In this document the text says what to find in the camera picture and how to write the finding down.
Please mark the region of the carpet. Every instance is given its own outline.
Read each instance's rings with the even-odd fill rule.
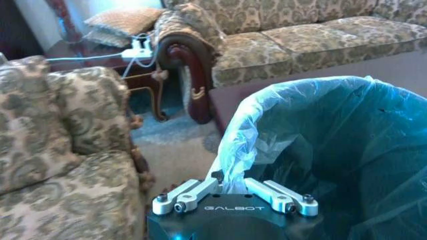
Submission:
[[[179,89],[177,81],[164,85],[161,109],[169,116],[165,122],[153,118],[148,92],[132,94],[129,100],[131,109],[143,118],[141,128],[131,132],[132,140],[156,177],[147,194],[149,202],[175,184],[205,178],[221,140],[213,120],[199,125],[185,114]]]

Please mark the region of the electrical cable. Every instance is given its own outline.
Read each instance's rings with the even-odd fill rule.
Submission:
[[[153,33],[153,42],[155,42],[155,43],[159,42],[159,28],[155,30],[155,33]],[[155,64],[155,62],[156,62],[157,54],[159,54],[159,45],[155,44],[149,64],[148,64],[148,65],[144,65],[137,58],[136,58],[136,64],[137,64],[139,66],[141,66],[143,68],[149,68],[149,67]]]
[[[155,37],[155,43],[159,42],[159,28],[155,30],[155,33],[153,33],[153,37]],[[143,32],[140,33],[139,35],[136,36],[132,36],[132,39],[135,40],[139,40],[139,39],[145,39],[145,41],[149,41],[151,40],[151,37],[149,35]],[[131,70],[131,67],[132,67],[132,64],[133,62],[143,68],[149,68],[155,62],[156,62],[156,58],[157,58],[157,53],[159,53],[159,46],[157,44],[153,46],[153,53],[152,53],[152,56],[151,56],[151,61],[149,63],[145,65],[140,62],[139,58],[137,57],[133,57],[131,59],[131,62],[128,63],[127,67],[125,67],[125,70],[123,72],[123,75],[121,75],[121,78],[124,79],[129,73],[129,70]],[[101,59],[101,58],[109,58],[109,57],[115,57],[115,56],[120,56],[121,55],[121,52],[119,53],[115,53],[115,54],[108,54],[108,55],[100,55],[100,56],[88,56],[88,57],[59,57],[59,58],[48,58],[47,61],[77,61],[77,60],[91,60],[91,59]]]
[[[47,61],[89,60],[89,59],[109,58],[120,55],[121,55],[121,52],[115,54],[108,54],[108,55],[100,55],[100,56],[48,58]]]

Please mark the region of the screw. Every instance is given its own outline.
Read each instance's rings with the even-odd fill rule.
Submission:
[[[160,193],[159,196],[156,197],[159,203],[164,203],[168,200],[168,195],[164,193]]]
[[[311,196],[309,194],[304,194],[304,195],[301,196],[301,200],[303,200],[305,203],[311,204],[311,203],[313,202],[315,198],[313,198],[313,196]]]
[[[175,211],[180,214],[185,211],[185,204],[179,201],[177,203],[175,203],[173,208],[175,208]]]
[[[296,206],[293,203],[289,203],[285,207],[285,212],[287,213],[293,213],[296,211]]]

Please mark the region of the floral patterned upholstery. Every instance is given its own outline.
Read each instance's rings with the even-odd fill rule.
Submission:
[[[67,173],[81,159],[45,82],[41,56],[0,66],[0,194]]]
[[[141,239],[139,180],[132,159],[88,155],[63,176],[0,195],[0,239]]]
[[[221,52],[224,46],[224,36],[215,20],[208,16],[207,11],[193,3],[175,6],[175,10],[185,22],[203,36],[215,49]]]
[[[0,239],[140,240],[127,86],[104,67],[48,70],[0,66]]]
[[[356,16],[228,35],[225,45],[212,67],[215,87],[415,51],[427,47],[427,28]]]
[[[260,0],[163,0],[169,9],[177,4],[195,3],[215,19],[225,34],[259,31]]]
[[[211,49],[212,53],[220,52],[221,41],[215,37],[205,39],[200,32],[197,32],[197,30],[185,23],[177,11],[165,11],[155,22],[153,28],[155,32],[159,32],[159,36],[157,39],[155,37],[151,37],[152,45],[156,45],[163,40],[163,38],[169,35],[185,35],[191,36],[201,43],[204,43],[205,46]]]
[[[260,0],[260,29],[268,30],[319,19],[317,0]]]
[[[92,154],[131,150],[125,118],[128,87],[116,71],[88,67],[47,77],[57,94],[61,117],[72,136],[72,150]]]
[[[361,40],[321,24],[305,24],[261,32],[292,53],[292,73],[360,61]]]
[[[225,45],[212,68],[215,87],[289,74],[291,55],[259,32],[228,35]]]
[[[316,0],[319,21],[368,16],[378,0]]]
[[[427,27],[427,0],[379,0],[373,13],[390,20]]]
[[[427,28],[416,24],[359,16],[325,22],[324,25],[363,40],[364,60],[412,52],[427,47]]]

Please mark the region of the trash bin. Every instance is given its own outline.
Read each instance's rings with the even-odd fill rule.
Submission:
[[[371,77],[273,84],[240,103],[217,159],[223,191],[273,180],[319,202],[293,239],[427,239],[427,99]]]

